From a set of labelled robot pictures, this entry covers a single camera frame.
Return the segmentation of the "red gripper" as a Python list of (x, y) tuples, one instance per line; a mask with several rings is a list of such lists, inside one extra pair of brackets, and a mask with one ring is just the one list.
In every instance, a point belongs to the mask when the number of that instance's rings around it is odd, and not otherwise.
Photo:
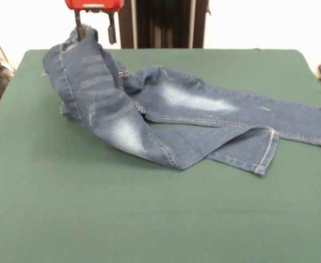
[(114, 21), (114, 12), (118, 12), (124, 6), (123, 0), (65, 0), (68, 9), (74, 10), (74, 19), (76, 22), (76, 29), (78, 40), (85, 38), (86, 29), (81, 23), (80, 11), (92, 12), (108, 12), (109, 26), (108, 26), (108, 40), (110, 44), (115, 44), (116, 30)]

